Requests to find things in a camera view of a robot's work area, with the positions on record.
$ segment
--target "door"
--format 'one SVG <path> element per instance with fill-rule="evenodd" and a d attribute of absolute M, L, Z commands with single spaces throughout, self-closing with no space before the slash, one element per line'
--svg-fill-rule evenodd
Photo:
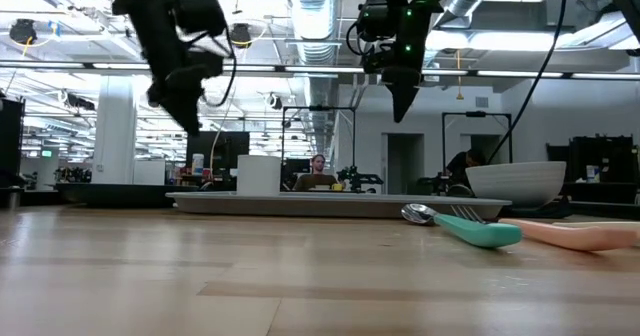
<path fill-rule="evenodd" d="M 424 176 L 424 135 L 386 134 L 383 145 L 386 145 L 384 190 L 390 195 L 406 195 Z"/>

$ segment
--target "teal handle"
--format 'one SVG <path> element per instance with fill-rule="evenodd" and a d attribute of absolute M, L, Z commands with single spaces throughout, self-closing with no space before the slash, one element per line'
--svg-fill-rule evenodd
<path fill-rule="evenodd" d="M 434 220 L 447 231 L 478 247 L 498 248 L 513 245 L 522 240 L 522 230 L 515 225 L 481 224 L 449 215 L 438 215 Z"/>

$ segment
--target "man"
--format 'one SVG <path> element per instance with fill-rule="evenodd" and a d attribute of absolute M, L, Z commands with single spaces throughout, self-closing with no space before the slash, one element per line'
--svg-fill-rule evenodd
<path fill-rule="evenodd" d="M 457 154 L 451 162 L 447 165 L 447 175 L 451 177 L 451 180 L 462 182 L 469 186 L 467 180 L 467 168 L 475 166 L 484 166 L 487 163 L 482 151 L 477 149 L 471 149 L 467 152 L 460 152 Z"/>
<path fill-rule="evenodd" d="M 338 183 L 335 177 L 324 174 L 325 158 L 322 155 L 315 155 L 311 159 L 311 173 L 298 178 L 294 191 L 309 191 L 316 186 L 331 186 Z"/>

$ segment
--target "table surface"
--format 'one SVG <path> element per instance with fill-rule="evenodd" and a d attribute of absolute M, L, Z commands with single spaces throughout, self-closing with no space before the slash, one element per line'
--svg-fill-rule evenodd
<path fill-rule="evenodd" d="M 639 314 L 637 248 L 488 251 L 394 220 L 0 213 L 3 335 L 635 336 Z"/>

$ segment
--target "doorway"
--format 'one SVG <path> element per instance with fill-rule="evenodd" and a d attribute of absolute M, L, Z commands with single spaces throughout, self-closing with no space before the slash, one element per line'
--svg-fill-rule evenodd
<path fill-rule="evenodd" d="M 491 153 L 498 147 L 500 139 L 502 139 L 500 135 L 471 135 L 471 148 L 482 151 L 482 154 L 488 161 Z M 505 160 L 508 162 L 509 155 L 508 153 L 505 155 L 505 152 L 507 152 L 506 149 L 507 145 L 503 145 L 500 152 L 498 152 L 491 161 L 491 164 L 498 165 L 504 163 Z"/>
<path fill-rule="evenodd" d="M 424 176 L 424 135 L 383 134 L 383 193 L 406 195 Z"/>

